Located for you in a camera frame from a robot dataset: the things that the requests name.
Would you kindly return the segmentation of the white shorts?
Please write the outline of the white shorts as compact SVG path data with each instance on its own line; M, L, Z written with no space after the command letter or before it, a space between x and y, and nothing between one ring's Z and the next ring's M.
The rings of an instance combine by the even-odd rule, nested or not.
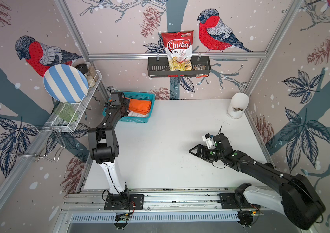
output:
M137 113L137 112L133 112L133 111L130 111L128 113L128 117L148 117L148 114L140 114L140 113Z

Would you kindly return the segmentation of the orange garment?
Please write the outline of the orange garment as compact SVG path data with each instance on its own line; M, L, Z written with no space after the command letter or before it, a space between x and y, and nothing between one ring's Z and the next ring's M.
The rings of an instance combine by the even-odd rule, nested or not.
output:
M130 99L129 102L129 111L142 115L149 114L151 111L151 107L152 102L147 100Z

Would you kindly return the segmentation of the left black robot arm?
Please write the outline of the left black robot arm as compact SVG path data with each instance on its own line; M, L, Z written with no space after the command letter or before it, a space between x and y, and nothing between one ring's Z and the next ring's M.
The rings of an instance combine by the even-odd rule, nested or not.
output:
M102 122L88 131L90 157L103 169L109 191L106 201L112 205L118 202L129 203L130 195L126 183L121 177L118 163L119 144L115 127L122 117L129 113L130 100L123 92L114 92L105 104L105 116Z

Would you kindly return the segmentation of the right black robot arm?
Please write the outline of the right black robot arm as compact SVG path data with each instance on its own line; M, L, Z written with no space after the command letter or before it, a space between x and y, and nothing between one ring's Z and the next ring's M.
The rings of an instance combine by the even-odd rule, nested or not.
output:
M198 144L189 153L211 164L220 161L225 167L247 174L269 187L266 190L243 183L235 189L234 195L220 194L222 208L251 206L258 209L263 206L285 215L302 230L308 230L323 216L326 207L305 176L279 172L270 163L260 163L246 153L234 150L223 133L206 134L203 141L205 145Z

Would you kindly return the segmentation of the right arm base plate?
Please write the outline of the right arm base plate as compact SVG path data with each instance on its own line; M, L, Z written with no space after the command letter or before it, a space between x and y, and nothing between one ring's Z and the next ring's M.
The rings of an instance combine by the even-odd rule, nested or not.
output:
M251 204L247 202L243 194L239 193L220 193L219 203L223 209L248 209Z

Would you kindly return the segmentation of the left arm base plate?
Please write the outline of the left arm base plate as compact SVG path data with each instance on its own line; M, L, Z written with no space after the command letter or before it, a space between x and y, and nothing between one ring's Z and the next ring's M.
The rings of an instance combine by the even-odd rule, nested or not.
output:
M128 210L134 209L142 210L144 204L143 194L130 194L129 198L123 195L122 197L118 194L109 194L105 199L105 211L111 210Z

